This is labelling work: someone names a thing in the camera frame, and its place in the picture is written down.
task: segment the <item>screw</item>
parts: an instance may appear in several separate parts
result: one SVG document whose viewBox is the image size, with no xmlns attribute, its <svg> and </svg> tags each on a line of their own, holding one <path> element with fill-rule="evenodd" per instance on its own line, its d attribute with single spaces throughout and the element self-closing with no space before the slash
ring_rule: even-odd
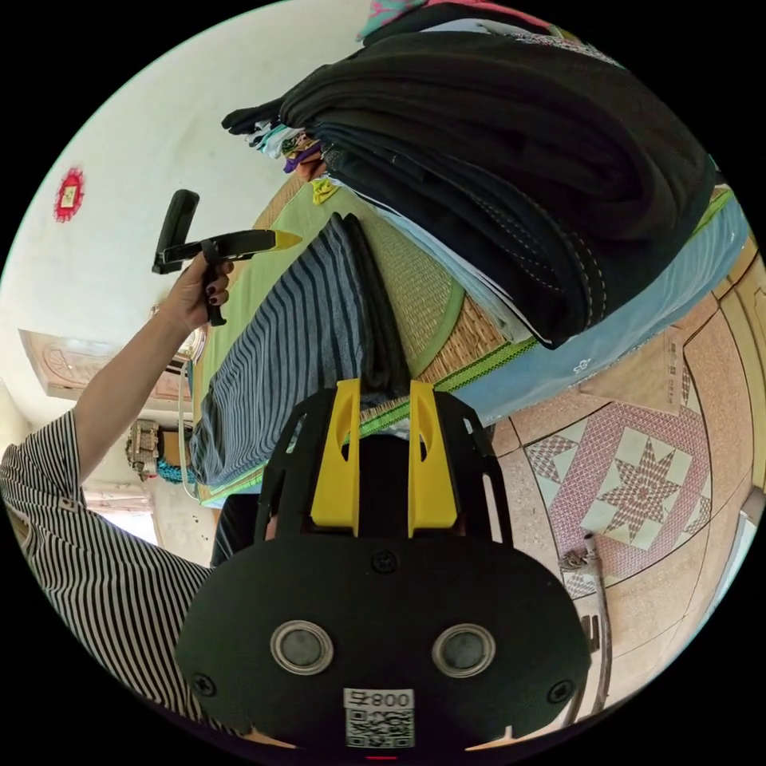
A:
<svg viewBox="0 0 766 766">
<path fill-rule="evenodd" d="M 192 682 L 192 685 L 194 686 L 195 691 L 198 694 L 201 694 L 203 697 L 215 696 L 215 684 L 207 676 L 204 676 L 202 673 L 197 673 L 194 676 L 194 681 Z"/>
<path fill-rule="evenodd" d="M 391 551 L 378 551 L 373 554 L 373 569 L 379 575 L 390 575 L 397 570 L 397 557 Z"/>
<path fill-rule="evenodd" d="M 548 701 L 552 705 L 559 705 L 571 697 L 575 686 L 571 681 L 559 681 L 550 692 L 548 692 Z"/>
</svg>

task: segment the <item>metal pipe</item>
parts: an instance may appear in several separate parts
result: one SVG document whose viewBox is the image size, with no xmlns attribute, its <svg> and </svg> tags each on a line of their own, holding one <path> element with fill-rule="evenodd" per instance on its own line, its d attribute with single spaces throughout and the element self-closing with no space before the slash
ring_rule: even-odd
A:
<svg viewBox="0 0 766 766">
<path fill-rule="evenodd" d="M 592 533 L 585 536 L 587 558 L 592 566 L 593 580 L 596 586 L 596 599 L 598 600 L 598 613 L 600 616 L 601 631 L 601 671 L 598 675 L 598 688 L 596 698 L 590 715 L 600 713 L 606 706 L 606 698 L 609 694 L 609 686 L 612 678 L 612 629 L 609 620 L 609 609 L 606 604 L 606 588 L 604 587 L 603 569 L 601 558 L 596 548 L 595 537 Z"/>
</svg>

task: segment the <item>black and white striped shirt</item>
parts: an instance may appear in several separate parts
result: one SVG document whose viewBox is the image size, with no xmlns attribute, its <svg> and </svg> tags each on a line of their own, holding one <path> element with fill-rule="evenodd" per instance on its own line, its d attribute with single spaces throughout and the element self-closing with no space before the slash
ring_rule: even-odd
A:
<svg viewBox="0 0 766 766">
<path fill-rule="evenodd" d="M 0 492 L 29 528 L 22 547 L 34 576 L 93 657 L 144 699 L 222 728 L 206 717 L 174 660 L 188 607 L 210 570 L 85 507 L 71 412 L 8 448 Z"/>
</svg>

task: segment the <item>black folded cloth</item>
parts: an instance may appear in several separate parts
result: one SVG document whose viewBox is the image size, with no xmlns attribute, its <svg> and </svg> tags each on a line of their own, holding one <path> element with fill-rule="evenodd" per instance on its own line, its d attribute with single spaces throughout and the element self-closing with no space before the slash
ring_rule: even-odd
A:
<svg viewBox="0 0 766 766">
<path fill-rule="evenodd" d="M 321 67 L 275 109 L 322 140 L 331 176 L 485 273 L 550 347 L 659 276 L 715 181 L 630 72 L 510 37 L 397 34 Z M 252 119 L 240 110 L 224 126 Z"/>
</svg>

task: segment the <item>light blue fabric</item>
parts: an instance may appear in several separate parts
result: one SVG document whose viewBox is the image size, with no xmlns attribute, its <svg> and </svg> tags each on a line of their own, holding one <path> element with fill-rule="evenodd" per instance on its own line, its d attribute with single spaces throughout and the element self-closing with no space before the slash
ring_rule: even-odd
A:
<svg viewBox="0 0 766 766">
<path fill-rule="evenodd" d="M 456 396 L 486 425 L 582 382 L 686 316 L 730 272 L 747 238 L 732 198 L 649 287 L 603 322 L 554 351 L 530 349 Z"/>
</svg>

